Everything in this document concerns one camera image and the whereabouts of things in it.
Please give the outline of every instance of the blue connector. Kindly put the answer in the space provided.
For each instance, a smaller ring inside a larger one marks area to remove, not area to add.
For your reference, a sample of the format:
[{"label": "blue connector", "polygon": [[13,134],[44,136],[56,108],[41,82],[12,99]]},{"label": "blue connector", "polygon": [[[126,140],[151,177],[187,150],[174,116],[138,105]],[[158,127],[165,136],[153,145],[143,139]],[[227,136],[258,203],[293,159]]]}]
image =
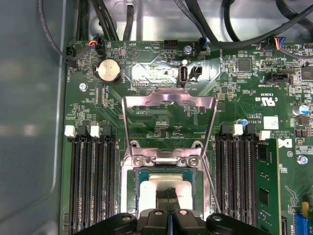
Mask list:
[{"label": "blue connector", "polygon": [[304,218],[301,214],[294,216],[295,235],[309,234],[309,220]]}]

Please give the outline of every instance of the screw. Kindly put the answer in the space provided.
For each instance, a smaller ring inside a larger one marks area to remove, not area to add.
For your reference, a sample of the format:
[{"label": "screw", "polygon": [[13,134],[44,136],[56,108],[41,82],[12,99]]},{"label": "screw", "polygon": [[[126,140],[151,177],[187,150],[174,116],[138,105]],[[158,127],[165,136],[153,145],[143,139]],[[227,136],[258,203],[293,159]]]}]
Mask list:
[{"label": "screw", "polygon": [[128,221],[128,220],[130,220],[131,218],[129,217],[129,216],[126,216],[126,217],[123,217],[122,218],[122,220],[124,220],[124,221]]},{"label": "screw", "polygon": [[218,215],[213,216],[212,219],[214,219],[215,221],[221,221],[222,220],[222,218],[220,218]]},{"label": "screw", "polygon": [[134,165],[135,165],[135,166],[142,166],[142,165],[143,165],[143,159],[142,159],[142,157],[135,157],[135,158],[134,158]]},{"label": "screw", "polygon": [[85,92],[87,90],[87,84],[86,83],[79,84],[79,89],[81,92]]},{"label": "screw", "polygon": [[184,210],[179,211],[179,213],[180,213],[181,215],[187,215],[187,214],[188,214],[188,212],[187,212],[187,211],[184,211]]},{"label": "screw", "polygon": [[308,163],[309,159],[308,159],[306,156],[304,156],[304,155],[300,155],[300,156],[298,157],[297,161],[298,161],[298,163],[299,163],[300,165],[305,165],[305,164]]},{"label": "screw", "polygon": [[185,46],[184,53],[190,55],[192,53],[192,47],[190,45]]},{"label": "screw", "polygon": [[198,159],[197,158],[189,159],[189,165],[190,166],[197,166],[198,165]]}]

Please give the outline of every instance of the white label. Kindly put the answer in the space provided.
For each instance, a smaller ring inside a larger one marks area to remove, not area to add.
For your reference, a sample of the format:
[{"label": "white label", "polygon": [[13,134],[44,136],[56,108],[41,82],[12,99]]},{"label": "white label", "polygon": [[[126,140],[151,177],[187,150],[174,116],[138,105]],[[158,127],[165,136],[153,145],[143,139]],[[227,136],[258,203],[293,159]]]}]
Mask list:
[{"label": "white label", "polygon": [[292,139],[278,139],[278,148],[292,148]]},{"label": "white label", "polygon": [[265,130],[279,130],[278,116],[263,117],[263,125]]}]

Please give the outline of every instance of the blue wire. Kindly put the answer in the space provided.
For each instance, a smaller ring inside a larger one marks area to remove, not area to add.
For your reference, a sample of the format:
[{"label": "blue wire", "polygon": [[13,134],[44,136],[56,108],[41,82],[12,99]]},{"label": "blue wire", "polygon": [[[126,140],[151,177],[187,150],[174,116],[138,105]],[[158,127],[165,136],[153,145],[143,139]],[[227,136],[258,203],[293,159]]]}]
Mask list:
[{"label": "blue wire", "polygon": [[282,39],[280,40],[279,49],[283,48],[283,42],[284,42],[285,39],[286,39],[286,38],[282,38]]}]

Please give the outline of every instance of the black cable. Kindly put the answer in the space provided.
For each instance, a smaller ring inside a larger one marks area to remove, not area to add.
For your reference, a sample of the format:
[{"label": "black cable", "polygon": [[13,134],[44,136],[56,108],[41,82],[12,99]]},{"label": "black cable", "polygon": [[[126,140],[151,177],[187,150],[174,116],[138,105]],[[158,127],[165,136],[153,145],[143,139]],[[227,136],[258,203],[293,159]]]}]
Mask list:
[{"label": "black cable", "polygon": [[281,52],[285,55],[291,56],[293,58],[299,59],[299,60],[313,59],[313,55],[307,55],[307,56],[306,55],[295,55],[289,51],[286,51],[285,49],[280,49],[279,52]]},{"label": "black cable", "polygon": [[77,3],[77,26],[76,26],[76,40],[82,40],[82,16],[83,16],[83,0],[78,0]]},{"label": "black cable", "polygon": [[106,23],[106,20],[105,20],[104,16],[102,15],[102,12],[101,12],[101,10],[99,8],[97,0],[91,0],[91,3],[93,5],[94,10],[95,10],[95,12],[97,14],[97,17],[99,19],[99,22],[100,22],[101,28],[103,30],[105,39],[109,40],[109,41],[112,40],[110,32],[109,32],[108,25]]},{"label": "black cable", "polygon": [[104,16],[104,19],[106,20],[106,22],[108,24],[109,31],[111,33],[111,37],[112,37],[113,41],[119,41],[116,29],[114,27],[112,18],[111,18],[110,14],[109,14],[109,11],[108,11],[106,5],[104,4],[104,2],[102,0],[97,0],[97,2],[98,2],[98,5],[100,7],[100,10],[101,10],[101,12],[102,12],[102,14]]},{"label": "black cable", "polygon": [[45,33],[45,36],[46,38],[48,39],[48,41],[50,42],[52,48],[60,55],[62,56],[63,58],[67,59],[67,60],[70,60],[70,61],[76,61],[76,60],[79,60],[80,58],[82,58],[89,50],[91,47],[87,46],[85,47],[78,55],[76,55],[75,57],[71,57],[71,56],[68,56],[66,54],[64,54],[58,47],[57,45],[55,44],[51,34],[50,34],[50,31],[48,29],[48,25],[46,23],[46,20],[45,20],[45,14],[44,14],[44,0],[38,0],[38,12],[39,12],[39,16],[40,16],[40,22],[41,22],[41,25],[43,27],[43,30],[44,30],[44,33]]},{"label": "black cable", "polygon": [[[280,13],[282,13],[283,16],[285,16],[287,19],[291,20],[292,18],[296,17],[298,13],[296,13],[294,10],[292,10],[285,0],[276,0],[276,6]],[[301,26],[306,28],[311,36],[313,38],[313,23],[309,21],[308,19],[304,18],[298,22]]]},{"label": "black cable", "polygon": [[134,6],[127,6],[126,26],[123,35],[123,41],[129,41],[131,38],[132,28],[134,23]]},{"label": "black cable", "polygon": [[240,39],[237,37],[233,26],[230,21],[230,6],[235,2],[235,0],[223,0],[222,7],[224,8],[224,23],[227,33],[229,34],[231,40],[234,42],[240,42]]},{"label": "black cable", "polygon": [[82,41],[89,39],[89,1],[83,0]]},{"label": "black cable", "polygon": [[310,13],[313,12],[313,5],[311,5],[307,9],[305,9],[304,11],[299,13],[296,17],[294,17],[293,19],[288,21],[287,23],[282,24],[280,27],[278,27],[278,28],[276,28],[276,29],[274,29],[268,33],[265,33],[265,34],[262,34],[258,37],[255,37],[255,38],[252,38],[249,40],[245,40],[245,41],[241,41],[241,42],[219,42],[218,39],[215,37],[213,31],[211,30],[211,28],[207,24],[207,22],[203,16],[203,13],[201,12],[201,9],[198,5],[198,2],[196,0],[186,0],[186,3],[187,3],[189,10],[191,11],[191,13],[195,16],[195,18],[202,25],[202,28],[204,29],[205,34],[207,35],[210,42],[214,46],[216,46],[220,49],[237,49],[237,48],[241,48],[241,47],[247,47],[251,44],[259,43],[261,41],[264,41],[267,38],[274,37],[274,36],[284,32],[284,31],[286,31],[287,29],[289,29],[290,27],[292,27],[293,25],[298,23],[301,19],[305,18],[307,15],[309,15]]},{"label": "black cable", "polygon": [[185,16],[191,20],[192,23],[194,23],[194,25],[197,27],[197,29],[199,30],[200,34],[206,38],[206,34],[203,30],[203,28],[201,27],[200,23],[197,21],[197,19],[190,13],[190,11],[188,10],[188,8],[185,6],[185,4],[182,2],[182,0],[174,0],[174,2],[176,3],[176,5],[179,7],[179,9],[185,14]]}]

